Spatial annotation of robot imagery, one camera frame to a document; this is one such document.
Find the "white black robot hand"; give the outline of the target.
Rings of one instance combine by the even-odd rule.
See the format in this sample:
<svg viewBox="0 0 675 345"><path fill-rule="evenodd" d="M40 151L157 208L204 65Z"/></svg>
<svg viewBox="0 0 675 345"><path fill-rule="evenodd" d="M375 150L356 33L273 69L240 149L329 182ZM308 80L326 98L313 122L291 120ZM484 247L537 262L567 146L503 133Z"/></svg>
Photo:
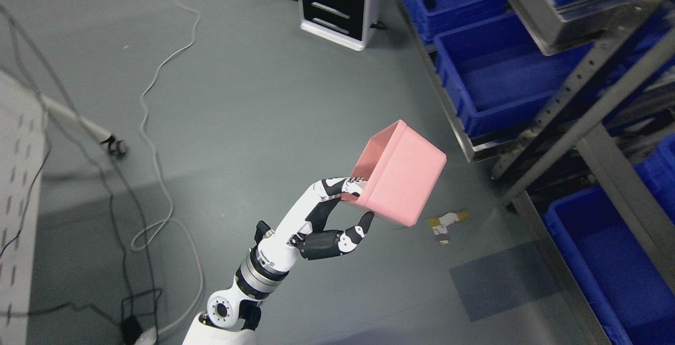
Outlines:
<svg viewBox="0 0 675 345"><path fill-rule="evenodd" d="M311 184L297 199L278 225L275 233L265 240L268 249L289 256L289 265L297 257L321 260L353 252L368 234L374 212L366 212L359 222L344 230L325 228L333 209L344 195L360 197L366 186L361 177L321 179Z"/></svg>

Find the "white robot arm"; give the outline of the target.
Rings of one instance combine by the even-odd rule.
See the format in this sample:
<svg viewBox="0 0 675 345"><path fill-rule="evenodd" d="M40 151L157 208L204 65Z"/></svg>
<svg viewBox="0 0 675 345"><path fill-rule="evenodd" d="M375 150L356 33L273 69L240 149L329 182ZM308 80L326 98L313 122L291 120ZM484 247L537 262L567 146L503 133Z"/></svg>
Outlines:
<svg viewBox="0 0 675 345"><path fill-rule="evenodd" d="M190 324L183 344L258 344L255 331L262 317L261 304L289 274L258 249L273 234L267 223L256 224L256 245L236 270L232 286L210 295L205 311Z"/></svg>

